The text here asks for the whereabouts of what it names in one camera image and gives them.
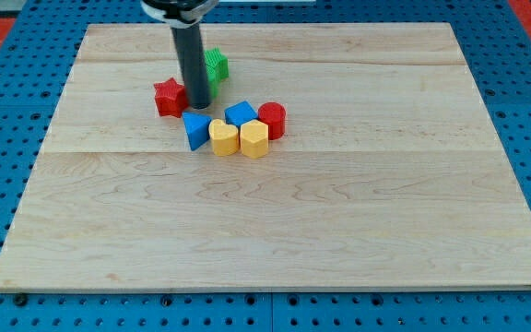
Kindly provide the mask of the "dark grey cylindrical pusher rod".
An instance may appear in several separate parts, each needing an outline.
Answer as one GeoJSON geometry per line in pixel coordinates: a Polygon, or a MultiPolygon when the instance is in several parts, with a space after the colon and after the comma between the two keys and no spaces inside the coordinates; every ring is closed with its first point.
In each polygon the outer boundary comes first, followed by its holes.
{"type": "Polygon", "coordinates": [[[212,97],[200,23],[187,28],[172,28],[171,34],[189,105],[197,110],[205,109],[211,104],[212,97]]]}

